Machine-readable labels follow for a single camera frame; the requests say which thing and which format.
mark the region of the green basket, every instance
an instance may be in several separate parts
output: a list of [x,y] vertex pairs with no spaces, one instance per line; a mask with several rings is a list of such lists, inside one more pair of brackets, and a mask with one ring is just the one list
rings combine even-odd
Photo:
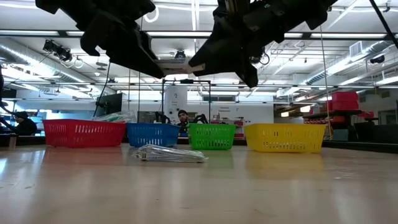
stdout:
[[194,150],[228,150],[232,148],[234,124],[189,124],[189,144]]

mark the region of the blue basket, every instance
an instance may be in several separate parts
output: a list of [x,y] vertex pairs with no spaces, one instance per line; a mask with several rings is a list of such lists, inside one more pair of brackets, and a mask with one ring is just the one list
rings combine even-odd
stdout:
[[180,127],[172,124],[128,123],[130,146],[146,144],[170,147],[177,144]]

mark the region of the yellow basket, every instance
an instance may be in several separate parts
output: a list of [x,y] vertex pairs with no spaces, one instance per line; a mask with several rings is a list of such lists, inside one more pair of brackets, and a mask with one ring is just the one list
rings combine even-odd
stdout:
[[249,148],[258,152],[321,151],[325,124],[251,124],[244,127]]

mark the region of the man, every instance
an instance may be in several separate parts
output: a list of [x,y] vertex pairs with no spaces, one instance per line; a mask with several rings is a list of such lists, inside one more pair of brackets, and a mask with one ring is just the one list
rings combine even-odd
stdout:
[[185,110],[179,110],[178,111],[178,118],[180,120],[180,123],[178,126],[180,126],[180,133],[186,133],[187,132],[187,124],[188,124],[188,113]]
[[28,118],[28,116],[29,115],[25,111],[16,112],[15,121],[18,123],[18,126],[16,127],[10,125],[4,120],[4,118],[1,117],[0,122],[20,136],[30,136],[36,132],[37,126],[31,119]]

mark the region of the plastic bag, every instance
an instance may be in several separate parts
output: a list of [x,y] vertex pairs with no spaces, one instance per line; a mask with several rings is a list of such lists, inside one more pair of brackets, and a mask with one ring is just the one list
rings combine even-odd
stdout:
[[206,162],[207,157],[199,151],[172,149],[169,147],[147,144],[140,147],[135,153],[135,158],[142,161],[163,161],[163,162]]
[[136,123],[137,118],[136,118],[136,112],[131,110],[131,111],[120,111],[113,114],[95,117],[93,118],[93,121]]

